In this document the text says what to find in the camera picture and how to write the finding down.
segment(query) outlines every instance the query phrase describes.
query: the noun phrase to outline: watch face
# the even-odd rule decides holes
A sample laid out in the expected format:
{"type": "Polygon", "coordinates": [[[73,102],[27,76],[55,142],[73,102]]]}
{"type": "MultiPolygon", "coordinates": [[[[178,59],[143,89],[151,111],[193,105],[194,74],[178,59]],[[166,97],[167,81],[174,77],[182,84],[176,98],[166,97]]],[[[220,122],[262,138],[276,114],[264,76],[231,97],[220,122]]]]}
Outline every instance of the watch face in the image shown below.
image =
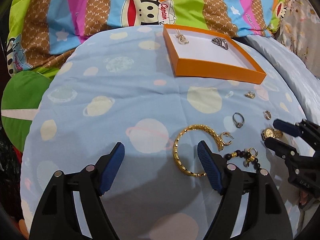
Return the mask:
{"type": "Polygon", "coordinates": [[[266,129],[265,135],[266,135],[266,137],[274,137],[273,130],[271,130],[271,129],[266,129]]]}

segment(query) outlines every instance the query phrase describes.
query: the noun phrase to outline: floral fabric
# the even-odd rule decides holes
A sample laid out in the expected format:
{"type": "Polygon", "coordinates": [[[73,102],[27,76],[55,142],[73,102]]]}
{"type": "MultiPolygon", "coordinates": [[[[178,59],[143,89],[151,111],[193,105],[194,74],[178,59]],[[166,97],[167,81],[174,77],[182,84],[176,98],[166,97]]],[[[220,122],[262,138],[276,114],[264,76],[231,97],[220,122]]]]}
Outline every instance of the floral fabric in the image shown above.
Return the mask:
{"type": "Polygon", "coordinates": [[[278,41],[294,52],[320,77],[320,18],[308,0],[290,0],[280,27],[278,41]]]}

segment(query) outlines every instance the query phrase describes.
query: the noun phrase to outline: metal screw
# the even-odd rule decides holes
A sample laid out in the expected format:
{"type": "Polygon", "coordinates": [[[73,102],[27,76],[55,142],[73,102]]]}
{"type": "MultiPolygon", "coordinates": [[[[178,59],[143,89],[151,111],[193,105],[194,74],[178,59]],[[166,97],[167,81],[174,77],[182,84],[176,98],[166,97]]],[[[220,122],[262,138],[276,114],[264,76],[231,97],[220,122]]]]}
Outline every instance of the metal screw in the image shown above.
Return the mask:
{"type": "Polygon", "coordinates": [[[56,171],[55,173],[54,173],[54,176],[55,177],[60,177],[62,175],[62,171],[56,171]]]}
{"type": "Polygon", "coordinates": [[[261,173],[263,176],[267,176],[267,175],[268,175],[268,171],[265,170],[265,169],[261,169],[261,170],[260,170],[260,173],[261,173]]]}
{"type": "Polygon", "coordinates": [[[85,168],[86,171],[93,171],[94,170],[94,165],[88,165],[85,168]]]}
{"type": "Polygon", "coordinates": [[[228,164],[227,166],[228,170],[234,171],[236,169],[236,166],[232,163],[228,164]]]}

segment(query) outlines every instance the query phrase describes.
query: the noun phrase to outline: jewelry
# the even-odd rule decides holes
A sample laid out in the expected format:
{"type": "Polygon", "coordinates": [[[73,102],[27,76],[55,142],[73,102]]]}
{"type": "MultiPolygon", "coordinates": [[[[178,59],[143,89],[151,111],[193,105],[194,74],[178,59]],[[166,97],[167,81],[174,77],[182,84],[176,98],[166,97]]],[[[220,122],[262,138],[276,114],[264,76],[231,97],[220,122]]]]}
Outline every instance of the jewelry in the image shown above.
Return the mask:
{"type": "Polygon", "coordinates": [[[176,37],[178,38],[179,44],[182,44],[182,45],[188,44],[189,41],[183,34],[181,34],[180,30],[177,29],[176,31],[177,31],[176,37]]]}
{"type": "Polygon", "coordinates": [[[269,111],[264,111],[263,112],[264,118],[267,120],[271,119],[271,113],[269,111]]]}
{"type": "Polygon", "coordinates": [[[232,141],[229,141],[227,143],[225,143],[222,139],[222,136],[225,135],[227,137],[230,137],[232,139],[234,139],[229,132],[223,132],[220,135],[218,135],[213,129],[211,129],[209,126],[204,125],[204,124],[193,124],[190,125],[188,127],[186,127],[185,129],[183,129],[178,136],[176,137],[174,143],[173,143],[173,148],[172,148],[172,155],[173,155],[173,159],[175,161],[175,163],[177,164],[178,168],[186,175],[188,176],[193,176],[193,177],[202,177],[202,176],[206,176],[205,173],[199,174],[199,173],[194,173],[191,171],[188,171],[181,163],[179,156],[178,156],[178,142],[181,138],[182,135],[184,135],[186,132],[192,131],[192,130],[202,130],[205,131],[206,133],[210,134],[212,136],[212,138],[214,139],[214,141],[217,144],[218,147],[218,151],[223,150],[224,146],[228,146],[232,143],[232,141]]]}
{"type": "Polygon", "coordinates": [[[227,41],[224,39],[224,38],[220,38],[220,37],[216,37],[216,38],[213,38],[211,40],[211,42],[215,45],[218,45],[222,48],[224,48],[225,50],[228,50],[229,47],[228,47],[228,43],[227,41]]]}
{"type": "Polygon", "coordinates": [[[261,133],[261,137],[263,141],[268,137],[277,139],[277,138],[281,138],[282,136],[283,136],[283,132],[281,132],[280,130],[275,130],[271,127],[265,128],[261,133]]]}
{"type": "Polygon", "coordinates": [[[250,149],[244,149],[244,151],[236,150],[235,152],[233,152],[231,154],[228,153],[224,156],[224,158],[227,161],[229,161],[235,157],[245,158],[245,160],[243,162],[244,167],[247,168],[247,167],[249,167],[249,164],[252,163],[253,168],[255,170],[258,170],[258,169],[260,169],[261,165],[258,163],[259,160],[258,160],[257,156],[258,156],[257,150],[254,148],[250,148],[250,149]]]}
{"type": "Polygon", "coordinates": [[[256,95],[255,95],[255,93],[249,91],[248,93],[244,94],[244,96],[251,98],[251,99],[254,99],[256,95]]]}
{"type": "Polygon", "coordinates": [[[236,127],[237,128],[241,128],[243,125],[244,125],[244,117],[242,114],[240,113],[234,113],[233,116],[232,116],[232,120],[233,122],[235,123],[236,127]],[[235,115],[239,115],[241,118],[242,118],[242,122],[237,122],[236,118],[235,118],[235,115]]]}

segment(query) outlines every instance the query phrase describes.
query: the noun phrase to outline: light blue bedsheet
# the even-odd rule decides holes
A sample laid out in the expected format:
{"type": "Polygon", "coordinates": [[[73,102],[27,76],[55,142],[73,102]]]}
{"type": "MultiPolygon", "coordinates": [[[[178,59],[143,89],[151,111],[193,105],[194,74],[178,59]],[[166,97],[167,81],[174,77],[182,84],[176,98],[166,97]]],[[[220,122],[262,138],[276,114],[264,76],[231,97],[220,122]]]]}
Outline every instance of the light blue bedsheet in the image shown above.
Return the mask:
{"type": "MultiPolygon", "coordinates": [[[[125,145],[124,161],[110,191],[102,197],[120,239],[200,240],[219,206],[221,196],[206,177],[181,173],[172,158],[177,134],[191,124],[206,124],[217,133],[230,131],[234,140],[220,154],[254,147],[261,167],[270,171],[296,233],[300,212],[297,189],[287,182],[284,161],[266,150],[261,132],[276,118],[305,118],[296,97],[273,66],[256,50],[241,45],[268,76],[261,85],[197,77],[174,77],[162,26],[129,27],[98,33],[67,60],[44,93],[40,111],[27,137],[21,171],[23,214],[30,228],[38,201],[52,174],[78,172],[108,154],[115,143],[125,145]],[[244,96],[254,91],[256,97],[244,96]],[[267,121],[263,111],[269,110],[267,121]],[[237,129],[235,112],[245,124],[237,129]]],[[[185,134],[179,144],[183,164],[202,170],[196,145],[212,138],[201,131],[185,134]]],[[[289,136],[284,141],[310,155],[310,147],[289,136]]],[[[232,160],[245,168],[243,159],[232,160]]],[[[233,235],[240,233],[247,194],[233,235]]],[[[79,195],[75,196],[77,210],[79,195]]],[[[83,232],[90,235],[83,214],[83,232]]]]}
{"type": "Polygon", "coordinates": [[[295,94],[307,119],[320,124],[320,80],[302,60],[273,38],[249,35],[248,43],[281,74],[295,94]]]}

